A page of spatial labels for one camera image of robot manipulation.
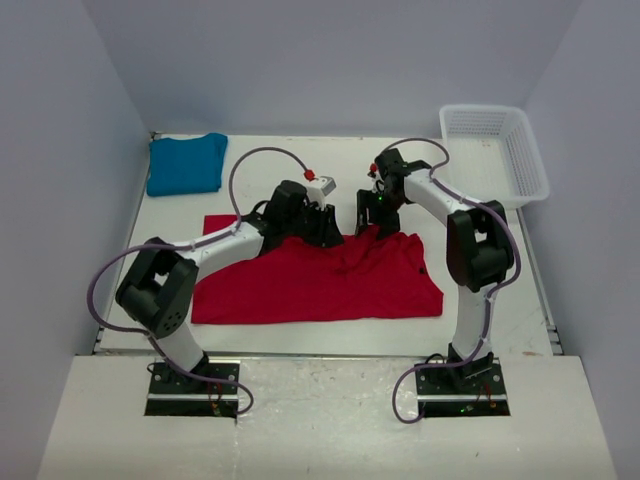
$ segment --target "red shirt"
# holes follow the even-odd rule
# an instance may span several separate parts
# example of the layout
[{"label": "red shirt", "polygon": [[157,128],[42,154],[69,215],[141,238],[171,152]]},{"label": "red shirt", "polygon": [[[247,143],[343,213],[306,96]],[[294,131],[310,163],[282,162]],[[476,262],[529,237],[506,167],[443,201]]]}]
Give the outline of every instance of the red shirt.
[{"label": "red shirt", "polygon": [[[204,233],[230,225],[233,215],[205,217]],[[332,248],[299,238],[253,260],[202,279],[193,323],[264,324],[358,318],[437,317],[443,293],[433,283],[417,235],[376,241],[377,227],[345,236]]]}]

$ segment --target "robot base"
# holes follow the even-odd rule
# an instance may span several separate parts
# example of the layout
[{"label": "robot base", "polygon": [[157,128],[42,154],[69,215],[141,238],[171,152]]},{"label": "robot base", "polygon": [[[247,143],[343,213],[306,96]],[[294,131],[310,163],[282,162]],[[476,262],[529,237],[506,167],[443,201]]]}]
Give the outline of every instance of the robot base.
[{"label": "robot base", "polygon": [[492,359],[489,368],[464,380],[456,369],[416,372],[416,392],[418,411],[424,412],[424,418],[510,415],[497,359]]},{"label": "robot base", "polygon": [[[209,363],[196,367],[206,377],[238,380],[240,364]],[[147,395],[147,416],[236,418],[238,389],[233,385],[198,382],[174,372],[163,362],[149,365],[151,381]]]}]

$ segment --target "folded blue cloth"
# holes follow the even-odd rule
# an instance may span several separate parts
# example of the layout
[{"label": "folded blue cloth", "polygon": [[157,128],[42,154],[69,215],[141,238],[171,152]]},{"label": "folded blue cloth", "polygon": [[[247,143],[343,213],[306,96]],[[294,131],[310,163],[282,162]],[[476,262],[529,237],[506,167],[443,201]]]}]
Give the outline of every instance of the folded blue cloth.
[{"label": "folded blue cloth", "polygon": [[210,133],[191,140],[163,138],[151,142],[151,175],[147,195],[217,192],[228,139]]}]

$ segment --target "plastic laundry basket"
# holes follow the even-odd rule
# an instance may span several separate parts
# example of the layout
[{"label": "plastic laundry basket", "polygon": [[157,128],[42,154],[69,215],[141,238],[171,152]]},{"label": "plastic laundry basket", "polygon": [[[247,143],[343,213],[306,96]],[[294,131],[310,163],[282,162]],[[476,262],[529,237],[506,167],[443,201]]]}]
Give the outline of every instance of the plastic laundry basket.
[{"label": "plastic laundry basket", "polygon": [[549,196],[533,131],[519,108],[446,105],[440,109],[453,186],[514,209]]}]

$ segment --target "white floor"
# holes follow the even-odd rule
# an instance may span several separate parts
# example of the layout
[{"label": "white floor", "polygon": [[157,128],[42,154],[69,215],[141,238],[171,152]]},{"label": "white floor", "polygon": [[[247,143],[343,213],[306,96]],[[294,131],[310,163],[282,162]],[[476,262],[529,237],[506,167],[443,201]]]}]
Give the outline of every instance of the white floor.
[{"label": "white floor", "polygon": [[[399,423],[410,359],[242,362],[238,419],[145,417],[148,357],[76,357],[40,480],[615,479],[580,359],[501,359],[510,417]],[[415,415],[413,379],[400,390]]]},{"label": "white floor", "polygon": [[[246,151],[263,145],[289,149],[299,155],[317,175],[335,178],[337,189],[329,201],[336,206],[341,231],[351,234],[355,227],[356,191],[370,188],[370,179],[366,176],[368,167],[393,140],[396,139],[231,136],[220,192],[164,198],[145,196],[131,244],[136,245],[155,236],[167,241],[199,236],[205,215],[231,213],[226,184],[231,166]],[[424,159],[435,164],[441,160],[438,150],[423,144],[409,144],[401,147],[401,151],[407,161]],[[235,190],[241,210],[248,212],[259,200],[270,198],[274,187],[283,179],[302,181],[301,173],[297,164],[284,155],[268,152],[248,159],[236,175]],[[546,320],[515,211],[509,212],[508,220],[523,252],[523,272],[518,282],[498,296],[492,330],[494,351],[500,356],[551,355]],[[457,288],[446,269],[445,229],[416,205],[401,209],[401,224],[404,232],[418,233],[423,240],[429,273],[445,292],[442,317],[264,326],[198,325],[192,326],[197,341],[205,350],[220,353],[424,356],[446,352],[455,331]],[[125,263],[125,269],[131,260]],[[133,326],[133,321],[115,302],[109,321]],[[104,333],[101,348],[118,353],[150,350],[148,343],[140,336],[111,331]]]}]

